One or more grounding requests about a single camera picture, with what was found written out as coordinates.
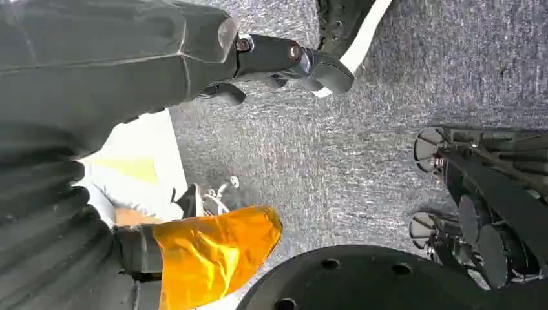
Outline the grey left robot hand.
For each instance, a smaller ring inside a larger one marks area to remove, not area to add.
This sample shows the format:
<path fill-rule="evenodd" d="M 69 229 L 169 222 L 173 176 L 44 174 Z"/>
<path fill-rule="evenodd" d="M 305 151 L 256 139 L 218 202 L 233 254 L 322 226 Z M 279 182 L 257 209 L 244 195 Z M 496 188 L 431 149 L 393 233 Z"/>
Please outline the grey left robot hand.
<path fill-rule="evenodd" d="M 227 96 L 236 81 L 348 91 L 335 57 L 239 36 L 225 11 L 185 1 L 1 2 L 1 308 L 138 309 L 162 277 L 152 225 L 109 227 L 80 160 L 145 113 Z"/>

